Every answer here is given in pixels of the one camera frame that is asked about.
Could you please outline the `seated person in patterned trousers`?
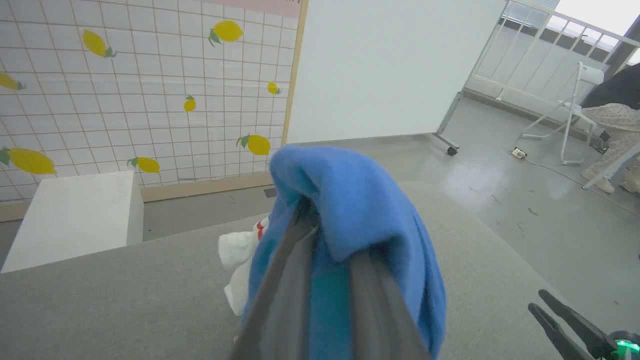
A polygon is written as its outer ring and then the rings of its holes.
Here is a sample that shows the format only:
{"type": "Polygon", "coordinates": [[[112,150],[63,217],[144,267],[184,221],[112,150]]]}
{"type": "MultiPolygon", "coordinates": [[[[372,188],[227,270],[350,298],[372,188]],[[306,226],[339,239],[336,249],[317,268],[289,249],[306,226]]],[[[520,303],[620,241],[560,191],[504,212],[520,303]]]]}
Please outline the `seated person in patterned trousers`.
{"type": "Polygon", "coordinates": [[[582,112],[610,136],[605,153],[581,173],[592,180],[640,144],[640,63],[594,87],[582,103],[582,112]]]}

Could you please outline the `blue T-shirt with white sleeves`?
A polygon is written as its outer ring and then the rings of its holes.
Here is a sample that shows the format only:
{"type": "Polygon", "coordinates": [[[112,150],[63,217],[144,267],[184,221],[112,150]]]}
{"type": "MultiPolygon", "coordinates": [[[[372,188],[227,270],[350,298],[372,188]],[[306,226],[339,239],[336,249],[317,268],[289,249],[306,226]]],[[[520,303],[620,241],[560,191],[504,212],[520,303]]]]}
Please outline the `blue T-shirt with white sleeves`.
{"type": "Polygon", "coordinates": [[[354,360],[347,260],[373,250],[397,283],[413,325],[437,360],[446,337],[447,300],[434,245],[418,210],[377,162],[333,146],[287,145],[274,153],[277,191],[269,215],[249,231],[218,239],[232,272],[224,294],[247,317],[260,284],[302,197],[320,226],[310,272],[308,360],[354,360]]]}

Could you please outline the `lemon print tiled wall panel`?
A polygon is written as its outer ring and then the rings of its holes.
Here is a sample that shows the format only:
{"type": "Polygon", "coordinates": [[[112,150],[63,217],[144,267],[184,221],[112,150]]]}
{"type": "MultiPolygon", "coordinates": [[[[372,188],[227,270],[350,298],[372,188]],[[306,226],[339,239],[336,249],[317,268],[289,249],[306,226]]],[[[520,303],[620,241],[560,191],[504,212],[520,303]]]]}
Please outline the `lemon print tiled wall panel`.
{"type": "Polygon", "coordinates": [[[0,0],[0,223],[46,179],[145,202],[272,184],[309,0],[0,0]]]}

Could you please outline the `white rectangular box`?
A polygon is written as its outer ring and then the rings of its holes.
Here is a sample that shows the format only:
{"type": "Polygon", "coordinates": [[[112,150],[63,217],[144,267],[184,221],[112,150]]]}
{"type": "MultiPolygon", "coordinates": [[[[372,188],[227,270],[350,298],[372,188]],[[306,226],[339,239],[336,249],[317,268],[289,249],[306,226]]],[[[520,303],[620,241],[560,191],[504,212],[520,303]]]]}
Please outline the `white rectangular box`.
{"type": "Polygon", "coordinates": [[[134,171],[46,178],[26,210],[1,272],[22,271],[139,244],[144,203],[134,171]]]}

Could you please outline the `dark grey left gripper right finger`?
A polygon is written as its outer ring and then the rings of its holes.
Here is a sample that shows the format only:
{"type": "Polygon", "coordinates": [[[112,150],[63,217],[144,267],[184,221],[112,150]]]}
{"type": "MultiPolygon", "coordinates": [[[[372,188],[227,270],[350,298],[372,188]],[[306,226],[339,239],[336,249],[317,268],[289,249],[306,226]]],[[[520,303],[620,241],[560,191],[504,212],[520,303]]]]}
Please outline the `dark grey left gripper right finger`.
{"type": "Polygon", "coordinates": [[[432,360],[393,274],[362,250],[350,258],[353,360],[432,360]]]}

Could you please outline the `grey metal bar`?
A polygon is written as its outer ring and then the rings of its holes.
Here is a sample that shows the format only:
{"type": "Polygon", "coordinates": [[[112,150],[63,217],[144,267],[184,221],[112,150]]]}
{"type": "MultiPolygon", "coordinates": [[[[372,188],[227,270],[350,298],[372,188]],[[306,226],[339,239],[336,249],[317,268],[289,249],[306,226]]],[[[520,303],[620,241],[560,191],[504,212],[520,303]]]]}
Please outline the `grey metal bar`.
{"type": "Polygon", "coordinates": [[[617,173],[620,167],[624,166],[626,162],[628,162],[631,158],[634,158],[638,153],[640,153],[640,143],[637,143],[633,147],[629,148],[629,150],[620,155],[615,161],[611,162],[608,167],[597,173],[593,178],[590,178],[588,182],[582,185],[582,189],[587,191],[590,189],[590,187],[598,183],[599,180],[605,177],[613,176],[615,173],[617,173]]]}

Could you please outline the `white rolling partition board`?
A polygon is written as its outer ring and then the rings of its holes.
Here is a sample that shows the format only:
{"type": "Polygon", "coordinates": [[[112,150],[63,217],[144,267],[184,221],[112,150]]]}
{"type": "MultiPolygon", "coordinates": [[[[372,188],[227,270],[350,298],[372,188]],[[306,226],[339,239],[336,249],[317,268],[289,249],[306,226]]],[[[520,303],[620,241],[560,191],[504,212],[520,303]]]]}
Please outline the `white rolling partition board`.
{"type": "Polygon", "coordinates": [[[302,0],[284,144],[434,134],[508,0],[302,0]]]}

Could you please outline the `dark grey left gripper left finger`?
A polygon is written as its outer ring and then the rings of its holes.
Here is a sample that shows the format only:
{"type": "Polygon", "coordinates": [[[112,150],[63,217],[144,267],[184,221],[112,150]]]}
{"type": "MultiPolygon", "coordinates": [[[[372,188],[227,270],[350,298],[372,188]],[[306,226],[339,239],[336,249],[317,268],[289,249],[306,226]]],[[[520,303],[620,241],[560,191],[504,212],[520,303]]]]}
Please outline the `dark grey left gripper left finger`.
{"type": "Polygon", "coordinates": [[[254,297],[230,360],[307,360],[318,210],[301,199],[254,297]]]}

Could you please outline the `white metal railing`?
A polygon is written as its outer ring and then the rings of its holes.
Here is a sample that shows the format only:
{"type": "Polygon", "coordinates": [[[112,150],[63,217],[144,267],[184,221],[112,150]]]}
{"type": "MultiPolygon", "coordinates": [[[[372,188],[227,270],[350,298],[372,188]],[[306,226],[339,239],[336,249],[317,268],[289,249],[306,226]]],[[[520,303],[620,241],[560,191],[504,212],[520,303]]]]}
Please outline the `white metal railing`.
{"type": "Polygon", "coordinates": [[[507,0],[464,89],[544,113],[573,94],[578,63],[611,76],[640,62],[640,0],[507,0]]]}

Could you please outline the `white folding chair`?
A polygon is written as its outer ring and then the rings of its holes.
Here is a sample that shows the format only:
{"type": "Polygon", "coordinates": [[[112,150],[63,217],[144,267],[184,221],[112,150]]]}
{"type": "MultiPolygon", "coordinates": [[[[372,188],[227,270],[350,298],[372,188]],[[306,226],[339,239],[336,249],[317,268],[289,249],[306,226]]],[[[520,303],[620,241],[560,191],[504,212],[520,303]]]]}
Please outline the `white folding chair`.
{"type": "Polygon", "coordinates": [[[558,102],[558,105],[556,105],[552,110],[540,116],[531,125],[525,127],[519,134],[519,138],[541,141],[542,139],[546,139],[558,132],[563,132],[562,144],[560,149],[560,164],[562,164],[562,166],[580,166],[585,159],[585,154],[590,147],[592,137],[594,137],[594,132],[595,130],[597,130],[598,125],[592,119],[590,119],[590,117],[583,114],[583,108],[577,101],[579,87],[581,86],[581,84],[593,86],[600,85],[604,81],[604,78],[605,73],[601,69],[588,66],[582,61],[578,61],[576,63],[573,89],[570,92],[570,96],[565,100],[560,100],[558,102]],[[545,120],[558,109],[567,109],[566,120],[560,127],[544,135],[535,135],[533,133],[529,133],[529,130],[533,129],[535,125],[541,123],[541,121],[545,120]],[[576,125],[576,123],[578,123],[578,121],[587,123],[586,138],[583,143],[582,157],[578,159],[569,159],[566,157],[566,150],[569,141],[570,130],[572,129],[573,125],[576,125]]]}

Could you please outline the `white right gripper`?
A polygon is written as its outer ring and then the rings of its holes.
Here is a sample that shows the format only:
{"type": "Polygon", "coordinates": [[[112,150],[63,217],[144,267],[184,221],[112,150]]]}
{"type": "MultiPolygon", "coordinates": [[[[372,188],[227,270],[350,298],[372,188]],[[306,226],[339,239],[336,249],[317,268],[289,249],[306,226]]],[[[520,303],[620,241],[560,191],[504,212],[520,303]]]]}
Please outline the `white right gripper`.
{"type": "Polygon", "coordinates": [[[539,297],[583,342],[583,345],[575,342],[553,316],[536,303],[529,303],[529,312],[563,360],[640,360],[640,333],[630,330],[605,333],[547,290],[539,290],[539,297]]]}

